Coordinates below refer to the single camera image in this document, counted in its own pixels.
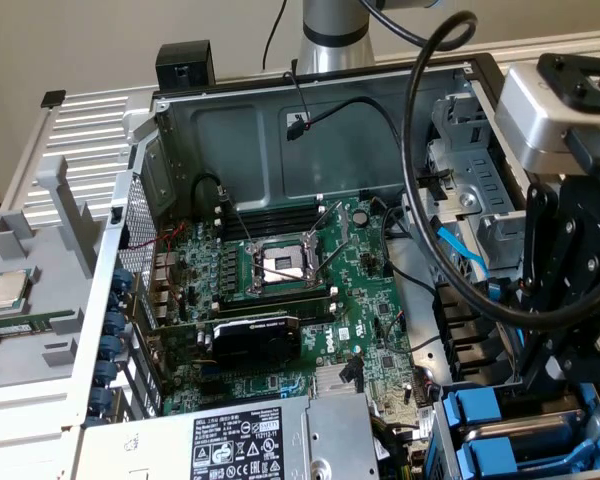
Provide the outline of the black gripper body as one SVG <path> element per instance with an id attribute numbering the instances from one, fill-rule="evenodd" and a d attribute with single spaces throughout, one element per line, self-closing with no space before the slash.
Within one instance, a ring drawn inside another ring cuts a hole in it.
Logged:
<path id="1" fill-rule="evenodd" d="M 600 283 L 600 185 L 568 177 L 561 185 L 553 261 L 557 273 L 546 309 L 556 311 L 588 296 Z"/>

